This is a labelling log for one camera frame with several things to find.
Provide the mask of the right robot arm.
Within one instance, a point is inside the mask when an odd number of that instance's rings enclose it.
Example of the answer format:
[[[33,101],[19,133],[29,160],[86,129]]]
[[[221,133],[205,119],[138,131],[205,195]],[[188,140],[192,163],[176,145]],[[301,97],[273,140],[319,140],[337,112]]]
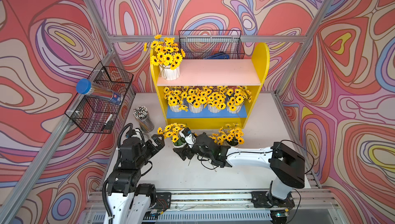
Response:
[[[262,149],[241,149],[229,145],[218,145],[206,133],[196,136],[189,129],[181,132],[183,145],[173,151],[183,160],[197,156],[201,162],[208,161],[218,167],[254,166],[271,169],[275,179],[266,192],[253,192],[252,202],[257,208],[293,206],[292,190],[305,186],[305,158],[286,145],[286,141],[274,142]]]

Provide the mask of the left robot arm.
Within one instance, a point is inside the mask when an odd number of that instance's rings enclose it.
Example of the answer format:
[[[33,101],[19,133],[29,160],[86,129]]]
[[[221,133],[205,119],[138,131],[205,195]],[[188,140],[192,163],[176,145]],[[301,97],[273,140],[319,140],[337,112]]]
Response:
[[[141,129],[128,123],[117,138],[117,159],[101,194],[106,224],[141,224],[159,217],[171,206],[171,193],[157,193],[154,184],[140,183],[142,168],[165,146],[163,135],[146,140]]]

